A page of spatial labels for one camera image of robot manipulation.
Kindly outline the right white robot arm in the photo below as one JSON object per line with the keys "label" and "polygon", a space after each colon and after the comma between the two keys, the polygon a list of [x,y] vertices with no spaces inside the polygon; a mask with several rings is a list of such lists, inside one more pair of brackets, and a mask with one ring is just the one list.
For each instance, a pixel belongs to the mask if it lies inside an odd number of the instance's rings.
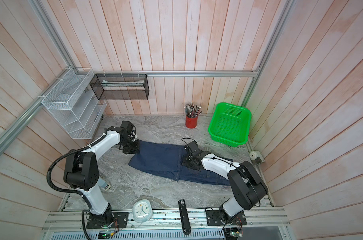
{"label": "right white robot arm", "polygon": [[196,142],[186,144],[184,149],[187,152],[182,161],[185,167],[211,171],[229,181],[234,196],[215,212],[222,225],[232,222],[242,211],[249,211],[268,194],[267,185],[252,163],[236,163],[218,157],[211,152],[200,150]]}

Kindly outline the blue denim trousers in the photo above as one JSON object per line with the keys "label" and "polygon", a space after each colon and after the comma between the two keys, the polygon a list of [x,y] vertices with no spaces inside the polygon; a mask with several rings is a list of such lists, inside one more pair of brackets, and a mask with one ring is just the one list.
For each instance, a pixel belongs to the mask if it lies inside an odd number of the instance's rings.
{"label": "blue denim trousers", "polygon": [[193,170],[182,165],[187,152],[183,146],[139,141],[139,152],[128,165],[141,172],[174,181],[228,186],[229,181],[207,170]]}

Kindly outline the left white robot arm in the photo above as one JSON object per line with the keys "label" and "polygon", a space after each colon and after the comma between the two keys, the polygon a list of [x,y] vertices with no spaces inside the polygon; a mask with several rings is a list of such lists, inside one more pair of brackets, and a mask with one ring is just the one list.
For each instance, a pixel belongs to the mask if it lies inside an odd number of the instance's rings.
{"label": "left white robot arm", "polygon": [[[118,146],[125,155],[139,151],[134,124],[122,121],[119,127],[105,129],[101,137],[94,142],[78,150],[70,150],[56,159],[46,174],[47,183],[53,190],[77,194],[86,202],[88,208],[81,212],[82,229],[86,239],[90,238],[87,228],[112,229],[111,233],[104,234],[103,237],[107,238],[117,234],[127,225],[128,213],[114,214],[111,204],[103,197],[97,183],[97,161],[113,146]],[[63,180],[70,186],[69,189],[56,186],[51,179],[54,167],[62,160],[65,160]]]}

